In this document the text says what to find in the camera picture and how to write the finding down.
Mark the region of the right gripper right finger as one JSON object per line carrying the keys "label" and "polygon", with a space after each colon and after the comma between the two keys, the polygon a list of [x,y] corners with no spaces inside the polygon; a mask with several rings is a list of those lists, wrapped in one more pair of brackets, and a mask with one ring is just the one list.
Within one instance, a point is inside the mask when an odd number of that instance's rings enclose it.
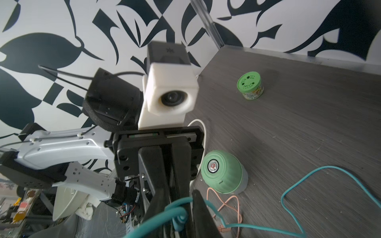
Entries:
{"label": "right gripper right finger", "polygon": [[192,192],[192,218],[196,238],[222,238],[198,190]]}

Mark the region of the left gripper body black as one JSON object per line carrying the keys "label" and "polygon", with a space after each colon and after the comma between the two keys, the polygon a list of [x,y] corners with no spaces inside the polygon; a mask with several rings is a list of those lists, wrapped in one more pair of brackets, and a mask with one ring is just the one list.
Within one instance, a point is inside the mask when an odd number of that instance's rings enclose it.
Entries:
{"label": "left gripper body black", "polygon": [[116,169],[121,177],[140,173],[139,149],[159,146],[162,149],[168,186],[174,193],[188,193],[190,182],[196,177],[196,166],[201,161],[204,133],[199,127],[174,127],[150,130],[122,130],[112,126],[111,141],[102,140],[102,146],[112,146]]}

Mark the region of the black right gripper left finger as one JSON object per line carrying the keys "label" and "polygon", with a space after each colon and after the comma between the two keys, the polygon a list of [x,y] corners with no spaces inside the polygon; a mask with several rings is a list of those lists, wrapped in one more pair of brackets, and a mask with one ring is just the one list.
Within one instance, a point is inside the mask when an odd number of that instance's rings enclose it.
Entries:
{"label": "black right gripper left finger", "polygon": [[152,200],[145,206],[144,220],[163,212],[170,202],[169,186],[165,173],[162,149],[159,146],[139,149],[139,170],[141,182],[147,181]]}

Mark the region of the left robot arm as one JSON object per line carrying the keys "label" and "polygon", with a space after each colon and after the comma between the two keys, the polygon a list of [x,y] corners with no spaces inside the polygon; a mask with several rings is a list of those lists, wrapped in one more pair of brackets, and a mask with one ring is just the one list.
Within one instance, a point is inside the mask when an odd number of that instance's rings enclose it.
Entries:
{"label": "left robot arm", "polygon": [[204,132],[186,127],[199,92],[188,65],[154,63],[139,89],[99,69],[83,106],[95,126],[24,130],[1,156],[1,173],[25,188],[67,187],[111,206],[132,205],[139,219],[187,197],[204,151]]}

